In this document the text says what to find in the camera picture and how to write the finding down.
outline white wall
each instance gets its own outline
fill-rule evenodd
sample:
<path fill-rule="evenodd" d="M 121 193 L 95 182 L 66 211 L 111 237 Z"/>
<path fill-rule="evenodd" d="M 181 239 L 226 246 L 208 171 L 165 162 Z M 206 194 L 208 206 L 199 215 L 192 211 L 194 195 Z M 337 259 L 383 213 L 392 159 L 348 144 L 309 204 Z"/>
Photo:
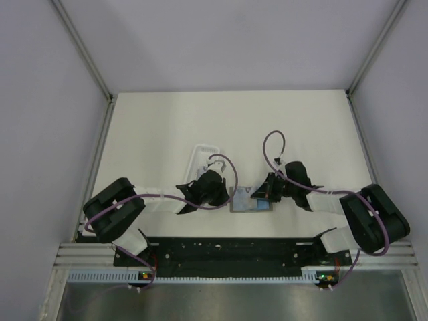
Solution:
<path fill-rule="evenodd" d="M 35 320 L 106 101 L 49 1 L 0 10 L 0 319 Z"/>
<path fill-rule="evenodd" d="M 428 280 L 428 1 L 411 0 L 356 93 L 381 182 L 411 225 Z"/>
<path fill-rule="evenodd" d="M 396 0 L 63 0 L 114 92 L 343 89 Z"/>

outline red wire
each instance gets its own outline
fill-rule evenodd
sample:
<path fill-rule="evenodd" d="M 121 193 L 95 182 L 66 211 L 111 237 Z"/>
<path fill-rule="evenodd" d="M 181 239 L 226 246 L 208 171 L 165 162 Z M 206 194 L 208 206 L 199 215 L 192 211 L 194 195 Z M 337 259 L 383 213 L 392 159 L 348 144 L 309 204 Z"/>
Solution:
<path fill-rule="evenodd" d="M 336 262 L 336 267 L 334 268 L 334 271 L 336 272 L 336 275 L 339 275 L 340 272 L 340 262 L 337 257 L 334 258 L 334 262 Z"/>
<path fill-rule="evenodd" d="M 158 258 L 156 257 L 155 254 L 152 254 L 152 257 L 154 259 L 154 270 L 157 271 L 158 270 Z"/>

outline small card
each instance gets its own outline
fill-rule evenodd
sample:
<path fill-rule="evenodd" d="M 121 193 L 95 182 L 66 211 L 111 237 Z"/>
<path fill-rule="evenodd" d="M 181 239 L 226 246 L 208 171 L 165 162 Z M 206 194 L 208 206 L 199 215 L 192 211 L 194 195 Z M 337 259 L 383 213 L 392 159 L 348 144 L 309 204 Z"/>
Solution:
<path fill-rule="evenodd" d="M 236 194 L 230 202 L 231 212 L 268 212 L 273 210 L 272 203 L 262 199 L 252 199 L 251 194 L 256 191 L 255 187 L 238 186 Z"/>

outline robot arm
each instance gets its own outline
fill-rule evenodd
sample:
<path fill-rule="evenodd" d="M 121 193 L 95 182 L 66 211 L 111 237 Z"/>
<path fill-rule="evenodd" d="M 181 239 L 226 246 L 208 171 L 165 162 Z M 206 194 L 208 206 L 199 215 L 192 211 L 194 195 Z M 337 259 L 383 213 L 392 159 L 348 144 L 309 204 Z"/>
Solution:
<path fill-rule="evenodd" d="M 217 160 L 209 163 L 197 180 L 168 189 L 135 187 L 127 178 L 120 178 L 92 197 L 84 205 L 83 211 L 89 222 L 93 221 L 92 231 L 100 243 L 113 243 L 133 255 L 139 255 L 148 247 L 145 235 L 132 226 L 140 213 L 144 210 L 149 213 L 185 214 L 197 210 L 185 201 L 194 205 L 225 204 L 229 194 L 223 178 L 224 169 L 225 163 Z M 108 211 L 119 202 L 124 204 Z M 103 211 L 108 212 L 93 220 Z"/>
<path fill-rule="evenodd" d="M 285 165 L 287 178 L 313 189 L 306 168 L 301 162 Z M 410 227 L 395 204 L 377 184 L 371 184 L 356 192 L 373 206 L 385 226 L 389 242 L 395 242 L 410 233 Z M 349 226 L 333 229 L 321 235 L 327 253 L 361 248 L 366 253 L 381 249 L 385 240 L 378 222 L 364 203 L 352 194 L 317 193 L 292 184 L 275 173 L 269 173 L 263 185 L 252 195 L 256 199 L 278 202 L 291 197 L 297 206 L 306 211 L 323 211 L 344 215 Z"/>

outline black mounting plate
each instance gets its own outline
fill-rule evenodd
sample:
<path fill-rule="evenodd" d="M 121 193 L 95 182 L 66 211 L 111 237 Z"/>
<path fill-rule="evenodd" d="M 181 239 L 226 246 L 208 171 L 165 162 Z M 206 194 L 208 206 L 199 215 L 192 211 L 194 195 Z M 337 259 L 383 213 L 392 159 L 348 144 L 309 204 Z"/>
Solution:
<path fill-rule="evenodd" d="M 304 266 L 350 266 L 349 251 L 317 258 L 315 239 L 149 237 L 158 259 L 159 277 L 262 278 L 301 276 Z M 117 250 L 114 266 L 136 267 L 139 262 Z"/>

